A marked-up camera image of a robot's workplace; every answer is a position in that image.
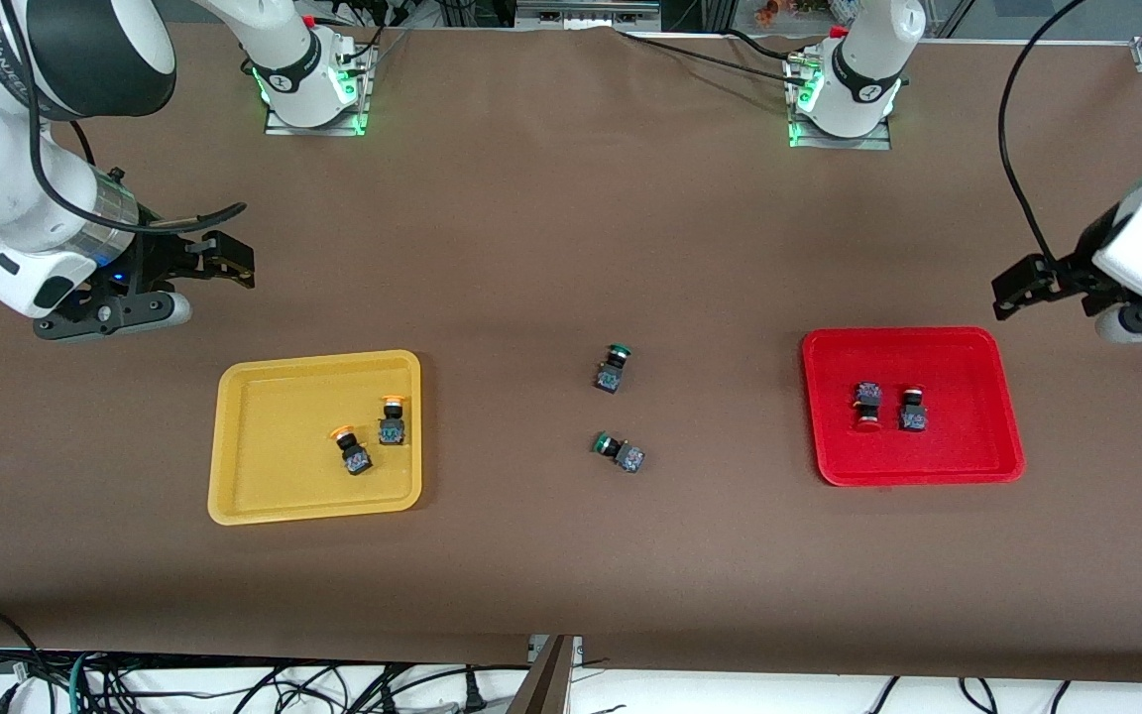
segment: brown table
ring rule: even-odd
[[[1142,680],[1142,347],[1076,303],[989,308],[1032,248],[996,150],[1016,47],[920,46],[893,150],[833,153],[788,147],[769,80],[609,31],[416,32],[369,136],[264,137],[231,35],[172,34],[170,105],[87,130],[160,212],[248,200],[259,287],[69,347],[0,305],[0,609],[41,645],[513,661],[574,632],[620,667]],[[1142,175],[1127,50],[1039,49],[1011,139],[1069,250]],[[1015,484],[817,475],[801,337],[918,324],[1000,340]],[[223,370],[393,347],[429,395],[416,510],[208,519]]]

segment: white floor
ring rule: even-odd
[[[395,682],[412,681],[458,665],[426,665],[403,674]],[[290,669],[287,676],[303,681],[316,668]],[[254,685],[267,669],[170,669],[132,673],[128,685],[142,691],[223,692]],[[345,667],[343,676],[352,696],[361,691],[379,667]],[[480,673],[480,695],[488,700],[512,696],[522,673]],[[834,674],[746,674],[746,673],[652,673],[651,671],[576,671],[571,687],[571,714],[598,714],[625,705],[621,714],[864,714],[875,704],[885,677],[834,676]],[[13,674],[0,674],[0,695],[15,682]],[[989,680],[996,692],[1000,714],[1047,714],[1051,697],[1060,682]],[[341,697],[336,679],[327,676],[320,685],[323,695]],[[981,689],[971,682],[974,696]],[[56,690],[58,711],[67,711],[67,697]],[[219,699],[142,699],[146,714],[231,714],[240,695]],[[274,692],[268,688],[246,706],[246,714],[264,714],[273,708]],[[412,688],[397,697],[404,714],[439,708],[464,700],[463,677],[444,677]],[[21,688],[11,714],[46,714],[46,690],[38,681]],[[289,714],[327,714],[329,706],[319,700],[303,700],[290,706]],[[959,693],[954,679],[906,677],[894,688],[883,714],[978,714]],[[1060,714],[1139,714],[1142,713],[1142,685],[1129,683],[1075,682],[1065,692]]]

